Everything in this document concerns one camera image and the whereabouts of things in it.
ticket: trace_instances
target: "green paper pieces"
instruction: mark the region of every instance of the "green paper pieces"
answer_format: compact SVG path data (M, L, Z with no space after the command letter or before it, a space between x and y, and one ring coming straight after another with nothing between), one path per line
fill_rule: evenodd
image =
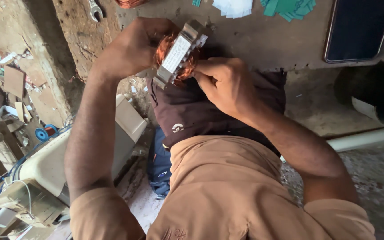
M263 15L273 17L277 12L289 22L302 20L316 5L315 0L260 0L260 3L264 6Z
M192 5L194 5L194 6L199 7L200 4L201 4L201 0L193 0L192 1Z

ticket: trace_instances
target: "wrench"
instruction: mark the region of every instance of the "wrench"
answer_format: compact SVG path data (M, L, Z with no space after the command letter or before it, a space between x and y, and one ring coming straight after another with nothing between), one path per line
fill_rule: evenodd
M103 18L102 10L100 9L99 5L97 5L97 3L94 0L88 0L88 3L90 3L91 18L93 20L95 20L96 22L99 22L99 20L94 16L94 14L96 14L96 12L98 12L100 14L100 19L102 19Z

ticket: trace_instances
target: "workbench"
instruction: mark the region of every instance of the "workbench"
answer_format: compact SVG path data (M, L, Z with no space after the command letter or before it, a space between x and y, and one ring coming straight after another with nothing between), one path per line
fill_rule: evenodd
M332 12L331 0L316 0L313 11L303 20L294 19L291 22L278 14L274 17L263 15L264 8L259 0L253 0L251 15L237 19L221 16L220 10L213 7L212 3L212 0L202 0L200 6L196 7L192 5L192 0L150 0L137 8L122 9L114 0L102 0L100 4L107 16L101 23L96 23L89 17L88 1L74 0L73 4L83 4L76 7L76 12L83 15L81 20L71 21L69 26L65 20L61 26L82 77L86 77L92 61L116 35L116 24L113 21L116 19L120 29L123 29L138 16L168 18L180 27L187 20L196 19L213 29L207 44L221 45L232 56L242 58L251 68L261 71L361 66L384 61L384 42L378 57L372 61L338 64L323 61ZM59 19L66 18L65 9L60 7L56 6ZM86 48L78 47L78 44L85 44Z

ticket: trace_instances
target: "copper wire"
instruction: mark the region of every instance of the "copper wire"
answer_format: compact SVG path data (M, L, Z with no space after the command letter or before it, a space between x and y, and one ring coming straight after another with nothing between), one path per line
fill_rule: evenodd
M163 60L167 57L168 52L174 44L174 40L176 39L178 34L171 34L165 36L158 45L157 52L155 53L155 62L157 64L157 68L161 66ZM177 77L174 80L174 85L181 86L182 81L189 78L191 73L194 71L196 64L199 59L199 48L196 47L189 55L189 58L183 63L182 68L177 71Z
M147 1L148 0L115 0L115 2L118 3L121 8L126 9L137 7L143 3L146 3Z

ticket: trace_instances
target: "phone screen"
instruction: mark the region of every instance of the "phone screen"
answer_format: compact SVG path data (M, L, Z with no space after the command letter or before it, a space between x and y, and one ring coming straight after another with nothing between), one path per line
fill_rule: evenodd
M384 38L384 0L334 0L324 59L357 62L376 57Z

